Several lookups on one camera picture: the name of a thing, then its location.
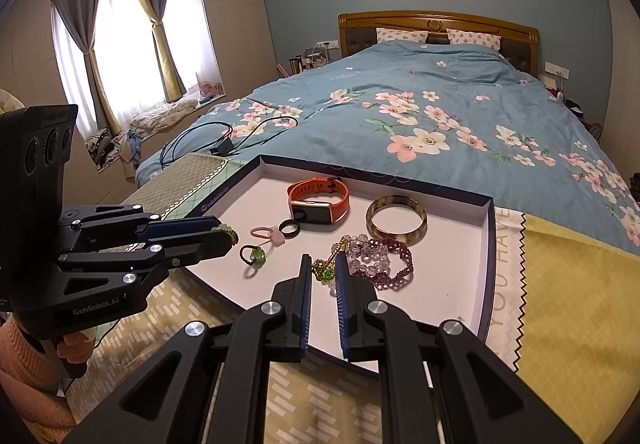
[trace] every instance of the white tray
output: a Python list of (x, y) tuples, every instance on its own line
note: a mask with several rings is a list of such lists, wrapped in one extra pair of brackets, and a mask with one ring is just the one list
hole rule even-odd
[[(303, 167), (317, 167), (320, 171)], [(290, 218), (287, 201), (290, 184), (331, 175), (342, 177), (351, 195), (350, 211), (337, 225), (304, 224), (299, 236), (280, 247), (250, 235), (254, 227), (277, 226)], [(350, 179), (345, 175), (357, 178)], [(361, 180), (363, 177), (378, 183)], [(407, 188), (423, 188), (425, 193)], [(415, 269), (412, 281), (400, 291), (378, 291), (378, 297), (400, 307), (412, 319), (430, 325), (459, 319), (484, 340), (495, 283), (495, 216), (493, 200), (486, 196), (357, 170), (336, 171), (306, 161), (261, 156), (214, 190), (193, 212), (215, 215), (230, 225), (238, 232), (239, 244), (226, 257), (203, 261), (189, 269), (226, 299), (248, 309), (270, 299), (277, 282), (299, 274), (303, 253), (310, 254), (313, 259), (326, 259), (332, 244), (341, 236), (367, 233), (365, 213), (369, 204), (381, 196), (393, 194), (406, 195), (421, 203), (427, 210), (429, 227), (423, 240), (410, 247)], [(327, 196), (321, 200), (336, 201), (338, 198)], [(411, 231), (420, 225), (420, 218), (402, 207), (385, 209), (375, 220), (377, 225), (391, 232)], [(265, 243), (267, 260), (256, 270), (239, 258), (238, 250), (244, 244), (260, 243)], [(404, 264), (393, 255), (391, 259), (394, 275)], [(315, 278), (309, 345), (342, 360), (336, 300), (329, 286)], [(377, 371), (377, 363), (356, 364)]]

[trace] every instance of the orange smartwatch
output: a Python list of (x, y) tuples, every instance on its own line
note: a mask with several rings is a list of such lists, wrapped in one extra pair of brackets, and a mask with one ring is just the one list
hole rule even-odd
[[(339, 177), (314, 177), (292, 184), (287, 189), (289, 209), (294, 220), (308, 224), (333, 224), (349, 210), (349, 189)], [(311, 195), (337, 193), (338, 202), (303, 200)]]

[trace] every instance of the watch screen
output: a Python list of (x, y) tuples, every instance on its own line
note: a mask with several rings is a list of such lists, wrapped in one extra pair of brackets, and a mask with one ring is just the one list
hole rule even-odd
[(301, 206), (294, 204), (291, 209), (293, 218), (298, 222), (331, 224), (331, 210), (327, 206)]

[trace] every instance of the window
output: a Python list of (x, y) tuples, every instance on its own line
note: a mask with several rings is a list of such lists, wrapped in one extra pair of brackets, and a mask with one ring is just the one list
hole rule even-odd
[[(193, 24), (204, 14), (191, 0), (167, 0), (164, 26), (178, 73), (187, 90), (197, 88), (201, 55)], [(97, 132), (84, 56), (52, 6), (51, 23), (58, 69), (69, 103), (78, 105), (78, 128), (86, 139)], [(138, 114), (164, 103), (164, 89), (151, 23), (137, 0), (99, 0), (95, 56), (111, 110), (123, 131)]]

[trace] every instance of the hand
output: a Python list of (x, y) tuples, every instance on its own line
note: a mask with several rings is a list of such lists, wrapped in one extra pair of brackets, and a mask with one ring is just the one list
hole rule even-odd
[(94, 353), (95, 337), (87, 341), (81, 332), (74, 332), (64, 336), (64, 341), (58, 343), (59, 358), (66, 359), (71, 364), (86, 363)]

